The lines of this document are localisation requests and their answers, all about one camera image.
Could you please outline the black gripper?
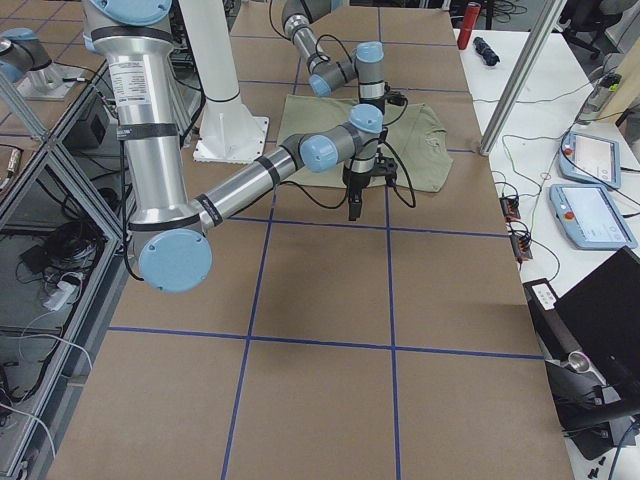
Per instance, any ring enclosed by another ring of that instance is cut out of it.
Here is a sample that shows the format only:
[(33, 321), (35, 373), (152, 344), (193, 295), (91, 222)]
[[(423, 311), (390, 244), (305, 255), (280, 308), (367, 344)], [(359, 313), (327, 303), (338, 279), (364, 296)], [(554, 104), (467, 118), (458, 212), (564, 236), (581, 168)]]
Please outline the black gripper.
[(357, 221), (361, 217), (362, 191), (369, 186), (371, 178), (371, 172), (359, 173), (350, 169), (343, 170), (342, 180), (347, 190), (348, 219), (350, 221)]

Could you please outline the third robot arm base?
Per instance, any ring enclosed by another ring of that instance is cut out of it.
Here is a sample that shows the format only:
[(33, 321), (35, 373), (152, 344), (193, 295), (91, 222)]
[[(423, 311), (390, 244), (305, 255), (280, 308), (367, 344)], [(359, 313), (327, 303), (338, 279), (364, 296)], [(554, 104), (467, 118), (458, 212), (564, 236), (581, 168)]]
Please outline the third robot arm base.
[(27, 100), (61, 101), (85, 78), (83, 67), (55, 63), (28, 28), (1, 33), (1, 72)]

